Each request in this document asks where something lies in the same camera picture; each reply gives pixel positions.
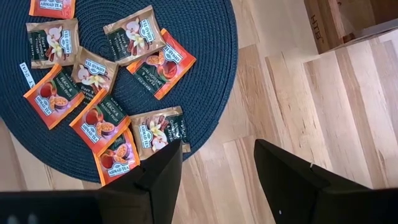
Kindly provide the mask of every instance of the blue round rug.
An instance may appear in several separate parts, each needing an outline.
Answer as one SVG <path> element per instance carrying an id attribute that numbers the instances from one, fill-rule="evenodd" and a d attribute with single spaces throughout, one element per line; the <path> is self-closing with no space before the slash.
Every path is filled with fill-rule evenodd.
<path id="1" fill-rule="evenodd" d="M 30 56 L 26 22 L 56 19 L 31 17 L 27 0 L 4 0 L 0 9 L 0 115 L 7 127 L 35 157 L 72 177 L 99 182 L 93 155 L 69 127 L 82 105 L 49 131 L 23 94 L 29 85 L 19 68 Z M 119 68 L 112 92 L 129 115 L 181 106 L 192 152 L 210 137 L 232 89 L 238 38 L 229 0 L 76 0 L 80 44 L 112 60 L 103 26 L 148 6 L 154 7 L 160 28 L 166 28 L 197 62 L 162 100 L 156 100 L 126 70 Z M 30 70 L 37 83 L 49 71 Z"/>

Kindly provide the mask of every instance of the brown tea packet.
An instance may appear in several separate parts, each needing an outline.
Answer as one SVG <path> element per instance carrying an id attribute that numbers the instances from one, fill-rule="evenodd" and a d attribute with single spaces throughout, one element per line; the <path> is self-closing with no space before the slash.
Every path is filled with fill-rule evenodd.
<path id="1" fill-rule="evenodd" d="M 79 47 L 77 19 L 27 23 L 32 68 L 73 65 Z"/>
<path id="2" fill-rule="evenodd" d="M 91 101 L 102 88 L 111 92 L 117 74 L 117 63 L 79 47 L 72 79 L 83 90 L 85 103 Z"/>
<path id="3" fill-rule="evenodd" d="M 140 160 L 149 158 L 168 143 L 182 140 L 182 152 L 190 152 L 187 127 L 181 107 L 130 116 Z"/>
<path id="4" fill-rule="evenodd" d="M 121 66 L 129 65 L 133 60 L 150 55 L 165 46 L 152 6 L 104 26 L 104 31 L 111 45 L 114 61 Z"/>

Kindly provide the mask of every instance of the green label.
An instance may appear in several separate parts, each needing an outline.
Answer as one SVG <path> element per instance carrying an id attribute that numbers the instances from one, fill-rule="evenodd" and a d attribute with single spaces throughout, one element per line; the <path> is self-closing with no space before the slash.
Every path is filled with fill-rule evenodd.
<path id="1" fill-rule="evenodd" d="M 134 74 L 134 77 L 147 88 L 152 94 L 155 94 L 163 85 L 166 79 L 157 73 L 156 66 L 143 63 Z"/>
<path id="2" fill-rule="evenodd" d="M 113 143 L 110 147 L 108 147 L 108 149 L 112 150 L 112 151 L 116 151 L 118 149 L 119 146 L 123 145 L 124 143 L 126 143 L 126 139 L 124 138 L 124 134 L 121 134 Z"/>
<path id="3" fill-rule="evenodd" d="M 89 103 L 95 96 L 95 92 L 93 87 L 88 86 L 88 85 L 84 85 L 82 83 L 77 83 L 77 86 L 83 91 L 83 93 L 85 94 L 85 100 L 84 103 L 87 104 Z"/>
<path id="4" fill-rule="evenodd" d="M 123 109 L 110 95 L 106 95 L 98 104 L 98 107 L 104 114 L 104 120 L 114 126 L 119 125 L 119 123 L 127 116 Z"/>
<path id="5" fill-rule="evenodd" d="M 46 55 L 46 52 L 49 49 L 49 43 L 47 43 L 47 34 L 45 31 L 38 30 L 29 32 L 27 35 L 29 38 L 32 61 L 48 60 L 49 57 Z"/>
<path id="6" fill-rule="evenodd" d="M 68 101 L 74 99 L 79 94 L 79 88 L 70 78 L 70 75 L 63 69 L 53 79 L 57 86 L 57 94 L 66 98 Z"/>
<path id="7" fill-rule="evenodd" d="M 130 44 L 130 39 L 127 37 L 126 31 L 123 28 L 118 28 L 106 36 L 108 38 L 109 44 L 111 45 L 115 60 L 121 60 L 131 56 L 131 52 L 127 50 Z"/>
<path id="8" fill-rule="evenodd" d="M 183 144 L 188 144 L 189 139 L 183 115 L 168 116 L 166 117 L 166 120 L 169 122 L 164 129 L 164 133 L 167 136 L 167 142 L 170 143 L 176 139 L 181 139 Z"/>

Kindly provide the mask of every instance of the paper tag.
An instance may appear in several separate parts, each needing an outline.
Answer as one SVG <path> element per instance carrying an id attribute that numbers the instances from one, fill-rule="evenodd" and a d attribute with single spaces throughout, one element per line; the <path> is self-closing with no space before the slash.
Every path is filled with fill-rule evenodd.
<path id="1" fill-rule="evenodd" d="M 33 86 L 36 85 L 35 81 L 32 78 L 32 74 L 30 74 L 29 68 L 27 67 L 26 63 L 22 63 L 19 65 L 22 72 L 24 73 L 24 76 L 26 78 L 26 81 L 28 83 L 28 85 L 30 86 L 30 88 L 33 88 Z"/>

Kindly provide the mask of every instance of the fruit illustration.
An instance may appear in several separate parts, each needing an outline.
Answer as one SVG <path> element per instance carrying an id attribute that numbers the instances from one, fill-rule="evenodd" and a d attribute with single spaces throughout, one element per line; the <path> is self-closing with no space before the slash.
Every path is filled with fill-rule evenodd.
<path id="1" fill-rule="evenodd" d="M 57 94 L 57 88 L 52 81 L 45 83 L 40 89 L 40 96 L 43 98 L 49 98 Z"/>
<path id="2" fill-rule="evenodd" d="M 112 168 L 113 166 L 113 156 L 108 155 L 106 153 L 101 155 L 101 164 L 107 169 Z"/>
<path id="3" fill-rule="evenodd" d="M 157 65 L 159 64 L 159 57 L 157 55 L 151 55 L 147 58 L 146 63 L 148 65 Z"/>
<path id="4" fill-rule="evenodd" d="M 62 96 L 54 97 L 54 106 L 58 110 L 65 109 L 68 106 L 69 101 Z"/>
<path id="5" fill-rule="evenodd" d="M 109 122 L 103 122 L 101 124 L 101 131 L 103 136 L 109 136 L 114 132 L 114 125 Z"/>
<path id="6" fill-rule="evenodd" d="M 157 67 L 157 73 L 158 73 L 159 75 L 163 75 L 163 66 Z"/>
<path id="7" fill-rule="evenodd" d="M 159 65 L 163 65 L 164 64 L 164 53 L 163 50 L 159 52 Z"/>
<path id="8" fill-rule="evenodd" d="M 127 159 L 130 156 L 130 149 L 126 144 L 122 144 L 118 147 L 116 155 L 122 159 Z"/>
<path id="9" fill-rule="evenodd" d="M 177 73 L 177 65 L 174 62 L 167 62 L 165 65 L 163 65 L 163 67 L 163 75 L 166 77 L 166 79 L 173 78 Z"/>
<path id="10" fill-rule="evenodd" d="M 152 140 L 152 150 L 155 152 L 159 149 L 162 149 L 167 145 L 167 141 L 160 137 L 154 137 Z"/>
<path id="11" fill-rule="evenodd" d="M 50 109 L 54 110 L 55 109 L 55 97 L 50 96 Z"/>
<path id="12" fill-rule="evenodd" d="M 98 122 L 95 128 L 97 130 L 97 135 L 100 136 L 102 134 L 102 123 Z"/>
<path id="13" fill-rule="evenodd" d="M 125 164 L 127 162 L 126 160 L 120 158 L 118 155 L 113 155 L 113 160 L 121 164 Z"/>
<path id="14" fill-rule="evenodd" d="M 83 65 L 80 65 L 80 69 L 77 73 L 77 77 L 80 80 L 86 80 L 89 76 L 90 76 L 90 73 L 88 73 L 88 70 Z"/>
<path id="15" fill-rule="evenodd" d="M 102 122 L 102 120 L 104 120 L 104 114 L 97 106 L 89 110 L 89 112 L 87 112 L 86 115 L 87 124 L 94 125 L 98 122 Z"/>
<path id="16" fill-rule="evenodd" d="M 113 151 L 112 149 L 107 149 L 107 150 L 105 150 L 104 153 L 106 153 L 106 154 L 108 154 L 108 155 L 110 155 L 110 156 L 113 156 L 113 155 L 114 155 L 114 151 Z"/>

